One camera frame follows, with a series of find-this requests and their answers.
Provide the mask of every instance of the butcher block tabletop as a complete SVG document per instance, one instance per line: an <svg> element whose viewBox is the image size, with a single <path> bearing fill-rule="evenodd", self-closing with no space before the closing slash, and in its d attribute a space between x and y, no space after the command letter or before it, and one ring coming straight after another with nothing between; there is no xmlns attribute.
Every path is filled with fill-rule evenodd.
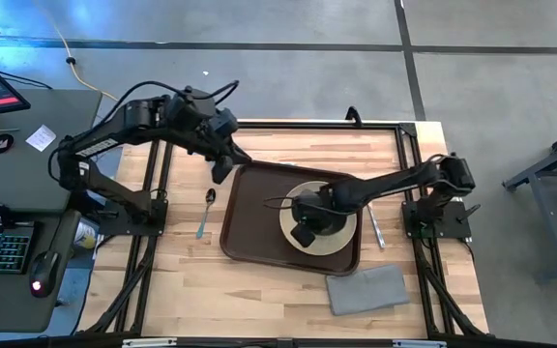
<svg viewBox="0 0 557 348"><path fill-rule="evenodd" d="M417 122L416 126L423 159L447 152L440 123ZM244 129L238 130L234 139L255 160L295 163L361 178L399 170L395 135L389 130ZM130 189L141 189L149 150L150 144L126 146L116 180ZM158 158L157 172L161 153ZM210 164L203 157L174 149L167 185L169 210L156 250L143 335L426 337L414 252L400 218L403 194L372 202L386 241L383 250L366 210L363 212L359 269L398 265L410 304L337 317L330 311L324 275L238 262L222 253L220 231L235 171L221 185L215 185ZM154 188L158 177L155 174ZM210 208L205 234L197 240L195 233L209 188L217 191L217 200ZM99 249L79 330L93 325L120 291L131 239L117 236ZM449 292L472 322L486 332L470 253L456 240L440 240L439 245ZM443 328L439 301L429 288L436 323ZM127 327L132 322L137 292L138 285L132 294Z"/></svg>

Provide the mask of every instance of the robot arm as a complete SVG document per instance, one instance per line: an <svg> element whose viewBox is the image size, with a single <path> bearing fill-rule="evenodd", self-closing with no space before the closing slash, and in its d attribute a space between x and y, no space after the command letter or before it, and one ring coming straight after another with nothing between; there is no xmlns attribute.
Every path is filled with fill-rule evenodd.
<svg viewBox="0 0 557 348"><path fill-rule="evenodd" d="M411 168L373 179L349 178L322 187L318 192L304 191L294 197L292 217L298 222L291 235L308 247L315 235L336 233L344 217L355 214L372 199L416 188L433 192L417 201L419 222L431 223L441 218L453 197L462 197L474 189L474 179L465 159L455 154L436 155Z"/></svg>
<svg viewBox="0 0 557 348"><path fill-rule="evenodd" d="M183 93L129 101L101 127L66 136L57 148L59 184L70 191L91 190L123 206L135 223L152 215L146 190L132 191L105 177L91 157L121 144L139 145L163 140L212 160L212 180L220 184L234 164L250 157L233 141L238 121L229 109L216 109L209 94L187 87Z"/></svg>

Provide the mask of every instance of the black desk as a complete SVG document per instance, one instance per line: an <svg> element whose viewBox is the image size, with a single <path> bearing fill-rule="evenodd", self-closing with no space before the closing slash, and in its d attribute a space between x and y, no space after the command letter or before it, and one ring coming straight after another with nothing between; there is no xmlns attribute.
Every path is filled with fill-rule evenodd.
<svg viewBox="0 0 557 348"><path fill-rule="evenodd" d="M42 224L32 242L30 260L48 249L57 234L54 249L61 255L57 281L52 293L42 299L29 292L29 275L0 275L0 332L39 333L50 320L59 287L71 256L74 233L80 220L79 212L68 210L70 193L59 188L46 172L48 155L64 135L88 130L96 117L101 94L94 91L20 90L32 108L0 115L0 128L20 128L13 133L15 146L0 155L0 202L24 220ZM39 152L25 142L40 125L47 125L57 138L46 150Z"/></svg>

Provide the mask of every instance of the metal spoon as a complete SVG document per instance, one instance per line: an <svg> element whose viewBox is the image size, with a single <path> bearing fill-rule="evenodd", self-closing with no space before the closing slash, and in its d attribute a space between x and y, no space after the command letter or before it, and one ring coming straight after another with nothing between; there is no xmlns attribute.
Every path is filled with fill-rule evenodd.
<svg viewBox="0 0 557 348"><path fill-rule="evenodd" d="M203 227L205 227L205 219L208 217L208 210L215 200L217 200L217 192L213 188L208 189L208 191L205 193L205 202L207 205L205 206L205 213L203 213L201 225L197 230L197 239L201 239L201 237L203 237Z"/></svg>

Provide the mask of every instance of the paper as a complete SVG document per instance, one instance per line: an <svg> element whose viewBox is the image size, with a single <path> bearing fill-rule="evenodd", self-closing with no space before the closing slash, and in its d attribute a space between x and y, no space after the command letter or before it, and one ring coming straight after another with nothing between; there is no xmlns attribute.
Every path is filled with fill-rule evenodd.
<svg viewBox="0 0 557 348"><path fill-rule="evenodd" d="M36 148L36 150L42 152L44 149L50 145L50 143L55 140L57 135L50 130L47 126L42 125L38 130L36 130L30 137L25 140L29 145Z"/></svg>

